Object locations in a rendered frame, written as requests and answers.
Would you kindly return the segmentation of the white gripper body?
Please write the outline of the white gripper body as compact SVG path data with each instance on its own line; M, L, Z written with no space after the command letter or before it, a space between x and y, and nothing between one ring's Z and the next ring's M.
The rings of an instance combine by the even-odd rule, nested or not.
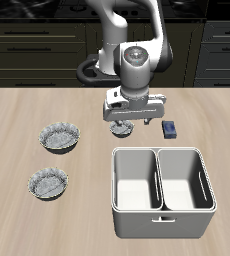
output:
M137 120L161 118L164 116L164 104L166 96L162 94L151 94L147 104L139 110L129 108L111 108L107 101L103 104L103 119L105 121Z

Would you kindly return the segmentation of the largest grey fluted bowl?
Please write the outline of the largest grey fluted bowl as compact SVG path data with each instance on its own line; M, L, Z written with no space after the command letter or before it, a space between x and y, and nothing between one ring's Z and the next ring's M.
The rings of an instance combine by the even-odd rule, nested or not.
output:
M67 122L50 124L43 128L38 136L40 144L54 154L65 154L71 151L79 139L79 128Z

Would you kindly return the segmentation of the dark kitchen cupboards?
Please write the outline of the dark kitchen cupboards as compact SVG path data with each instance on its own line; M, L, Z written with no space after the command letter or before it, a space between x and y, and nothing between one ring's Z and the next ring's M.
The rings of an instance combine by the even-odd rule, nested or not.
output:
M151 86L230 88L230 0L160 0L173 62ZM116 7L129 42L153 38L150 14ZM103 47L86 0L0 0L0 87L84 87L78 66Z

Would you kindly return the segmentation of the medium grey fluted bowl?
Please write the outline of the medium grey fluted bowl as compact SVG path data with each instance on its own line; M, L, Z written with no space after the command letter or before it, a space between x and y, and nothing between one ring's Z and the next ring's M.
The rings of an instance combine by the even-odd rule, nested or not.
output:
M28 180L28 190L42 201L60 197L68 186L68 175L57 167L47 167L34 173Z

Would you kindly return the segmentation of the small dark blue box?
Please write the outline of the small dark blue box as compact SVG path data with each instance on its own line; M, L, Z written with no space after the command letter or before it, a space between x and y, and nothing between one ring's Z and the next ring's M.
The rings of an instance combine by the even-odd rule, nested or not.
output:
M165 139L175 139L177 137L175 125L173 121L163 121L162 129Z

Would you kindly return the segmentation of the white two-bin basket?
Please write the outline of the white two-bin basket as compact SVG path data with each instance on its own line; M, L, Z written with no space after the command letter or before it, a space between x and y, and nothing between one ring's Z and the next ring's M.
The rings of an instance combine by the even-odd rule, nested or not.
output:
M217 203L194 147L118 147L111 207L120 238L199 238Z

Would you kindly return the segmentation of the smallest grey fluted bowl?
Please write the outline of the smallest grey fluted bowl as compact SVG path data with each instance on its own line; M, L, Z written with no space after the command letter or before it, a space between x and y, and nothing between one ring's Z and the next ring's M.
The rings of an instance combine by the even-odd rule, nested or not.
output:
M119 127L118 121L112 121L109 125L109 129L112 134L119 138L124 138L129 136L134 129L134 124L130 120L124 120L126 127Z

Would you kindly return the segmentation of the flat black base plate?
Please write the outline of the flat black base plate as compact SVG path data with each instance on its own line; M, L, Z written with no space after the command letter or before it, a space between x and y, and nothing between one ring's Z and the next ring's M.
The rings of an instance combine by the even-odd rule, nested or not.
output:
M99 61L97 54L90 54L82 62L76 71L77 79L84 87L117 87L120 85L120 78L117 75L109 75L100 71L96 66Z

